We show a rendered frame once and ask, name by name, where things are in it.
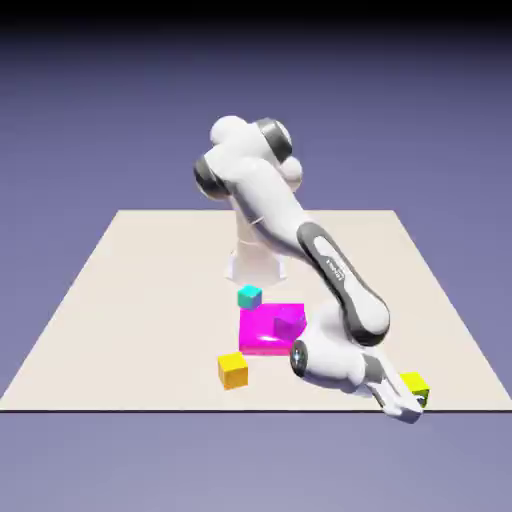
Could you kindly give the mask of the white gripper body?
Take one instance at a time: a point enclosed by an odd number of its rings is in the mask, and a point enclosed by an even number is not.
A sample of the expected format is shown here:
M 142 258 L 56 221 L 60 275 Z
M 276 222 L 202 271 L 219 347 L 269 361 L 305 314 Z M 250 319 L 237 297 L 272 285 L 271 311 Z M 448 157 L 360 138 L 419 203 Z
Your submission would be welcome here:
M 364 361 L 364 383 L 382 411 L 402 422 L 415 423 L 421 417 L 423 408 L 390 360 L 381 351 L 365 350 Z

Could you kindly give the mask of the small yellow-green cube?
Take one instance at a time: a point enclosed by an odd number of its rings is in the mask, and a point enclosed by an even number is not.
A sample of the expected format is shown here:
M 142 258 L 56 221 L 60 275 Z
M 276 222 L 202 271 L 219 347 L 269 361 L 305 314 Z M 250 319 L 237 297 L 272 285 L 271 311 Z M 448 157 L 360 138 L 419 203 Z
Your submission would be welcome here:
M 400 377 L 422 408 L 428 403 L 430 387 L 418 372 L 401 373 Z

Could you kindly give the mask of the small purple cube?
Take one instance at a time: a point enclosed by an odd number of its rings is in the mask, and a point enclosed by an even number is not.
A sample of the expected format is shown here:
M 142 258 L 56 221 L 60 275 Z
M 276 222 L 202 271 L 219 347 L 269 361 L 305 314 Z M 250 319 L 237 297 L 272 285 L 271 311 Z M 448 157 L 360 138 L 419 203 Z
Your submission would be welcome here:
M 294 341 L 307 325 L 306 315 L 300 309 L 281 309 L 274 317 L 273 334 L 276 338 Z

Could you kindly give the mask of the small orange cube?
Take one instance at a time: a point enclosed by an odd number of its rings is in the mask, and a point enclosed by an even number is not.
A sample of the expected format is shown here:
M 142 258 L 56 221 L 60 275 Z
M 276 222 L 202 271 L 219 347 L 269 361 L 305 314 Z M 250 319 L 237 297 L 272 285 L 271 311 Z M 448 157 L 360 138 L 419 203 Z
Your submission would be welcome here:
M 219 379 L 225 390 L 248 385 L 248 363 L 241 352 L 220 355 L 217 363 Z

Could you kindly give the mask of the small teal cube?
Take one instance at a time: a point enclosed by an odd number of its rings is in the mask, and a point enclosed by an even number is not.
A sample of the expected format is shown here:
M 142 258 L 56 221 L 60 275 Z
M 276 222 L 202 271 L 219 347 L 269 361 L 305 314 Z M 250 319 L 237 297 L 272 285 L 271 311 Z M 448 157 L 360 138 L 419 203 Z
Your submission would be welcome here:
M 253 285 L 244 285 L 237 292 L 237 304 L 241 309 L 254 310 L 262 304 L 263 291 Z

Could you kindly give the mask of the large magenta box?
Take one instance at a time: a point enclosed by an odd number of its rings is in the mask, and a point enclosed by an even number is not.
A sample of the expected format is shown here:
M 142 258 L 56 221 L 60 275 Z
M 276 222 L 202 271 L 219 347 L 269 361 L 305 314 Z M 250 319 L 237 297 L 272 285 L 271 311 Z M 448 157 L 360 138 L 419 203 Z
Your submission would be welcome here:
M 254 310 L 240 310 L 239 350 L 244 355 L 289 355 L 295 340 L 281 340 L 273 334 L 274 317 L 281 309 L 300 309 L 305 312 L 303 303 L 262 303 Z

